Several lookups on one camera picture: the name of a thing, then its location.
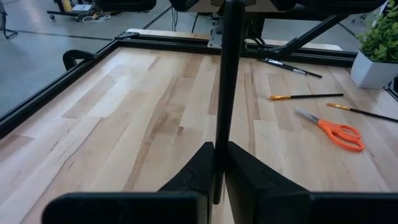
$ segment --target green leaves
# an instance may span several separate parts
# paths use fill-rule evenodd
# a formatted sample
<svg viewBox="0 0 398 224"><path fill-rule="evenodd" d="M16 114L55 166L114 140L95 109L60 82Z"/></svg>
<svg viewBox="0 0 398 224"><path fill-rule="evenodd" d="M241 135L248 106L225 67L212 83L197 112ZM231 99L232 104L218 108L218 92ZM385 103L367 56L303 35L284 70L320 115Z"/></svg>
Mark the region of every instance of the green leaves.
<svg viewBox="0 0 398 224"><path fill-rule="evenodd" d="M398 4L389 0L387 15L378 15L377 24L357 35L361 51L375 62L398 63Z"/></svg>

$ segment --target concrete floor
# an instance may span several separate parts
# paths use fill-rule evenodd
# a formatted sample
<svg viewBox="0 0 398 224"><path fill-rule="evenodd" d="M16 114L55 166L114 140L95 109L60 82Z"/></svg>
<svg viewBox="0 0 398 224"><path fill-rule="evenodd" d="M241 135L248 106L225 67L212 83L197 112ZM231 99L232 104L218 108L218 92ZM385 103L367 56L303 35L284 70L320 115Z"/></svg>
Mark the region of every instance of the concrete floor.
<svg viewBox="0 0 398 224"><path fill-rule="evenodd" d="M19 31L19 35L10 40L0 35L0 117L64 73L62 55L67 50L96 52L120 32L128 28L148 27L164 12L148 29L171 30L168 0L158 0L156 7L148 13L125 12L108 21L87 24L64 16L50 20L46 10L57 10L52 0L3 2L9 14L7 28ZM194 20L193 13L179 13L177 31L191 32ZM317 24L315 21L268 19L262 36L290 40ZM209 34L211 28L209 17L199 17L195 32ZM356 38L339 25L313 42L336 44L343 50L358 51Z"/></svg>

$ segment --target orange scissors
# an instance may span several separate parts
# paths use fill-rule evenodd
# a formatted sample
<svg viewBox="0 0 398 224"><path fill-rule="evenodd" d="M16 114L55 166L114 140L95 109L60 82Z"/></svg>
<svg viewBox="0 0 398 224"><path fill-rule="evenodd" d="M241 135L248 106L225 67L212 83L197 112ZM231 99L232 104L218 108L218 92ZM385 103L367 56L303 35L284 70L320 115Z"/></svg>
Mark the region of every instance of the orange scissors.
<svg viewBox="0 0 398 224"><path fill-rule="evenodd" d="M345 124L335 124L324 119L317 118L303 109L296 108L296 113L308 118L310 121L315 122L319 127L322 128L322 130L326 132L329 139L336 145L355 152L362 152L365 148L365 145L361 141L361 133L359 133L357 129ZM342 141L342 139L357 146L347 144Z"/></svg>

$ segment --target butcher block tabletop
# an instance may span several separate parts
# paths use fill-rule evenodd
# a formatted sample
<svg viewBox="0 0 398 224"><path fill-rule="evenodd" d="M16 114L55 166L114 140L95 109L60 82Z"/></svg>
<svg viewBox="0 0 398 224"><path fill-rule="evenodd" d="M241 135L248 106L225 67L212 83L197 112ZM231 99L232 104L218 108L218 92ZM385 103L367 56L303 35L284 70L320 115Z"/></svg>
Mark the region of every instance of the butcher block tabletop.
<svg viewBox="0 0 398 224"><path fill-rule="evenodd" d="M289 64L323 78L240 60L230 140L309 190L398 191L398 124L326 106L398 118L398 103L384 90L358 88L345 68ZM158 190L204 142L215 140L219 73L219 56L116 49L0 140L0 223L40 223L46 204L68 192ZM345 95L267 99L325 93ZM365 150L334 145L318 126L297 116L296 107L355 127ZM212 219L233 223L228 194Z"/></svg>

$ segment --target scissors handle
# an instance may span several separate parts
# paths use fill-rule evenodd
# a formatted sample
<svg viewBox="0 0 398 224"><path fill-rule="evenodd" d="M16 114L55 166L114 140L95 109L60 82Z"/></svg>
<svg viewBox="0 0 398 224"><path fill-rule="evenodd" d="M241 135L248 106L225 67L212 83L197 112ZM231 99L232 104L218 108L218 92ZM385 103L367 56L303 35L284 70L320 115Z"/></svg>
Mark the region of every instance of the scissors handle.
<svg viewBox="0 0 398 224"><path fill-rule="evenodd" d="M318 125L324 130L324 132L326 132L331 141L333 141L335 144L341 146L344 149L355 152L362 152L363 149L365 148L365 145L361 141L361 133L359 133L357 129L351 126L343 124L335 124L329 121L325 121L324 119L320 119ZM356 144L356 146L347 144L341 139L336 138L336 136L340 137L341 139L347 142Z"/></svg>

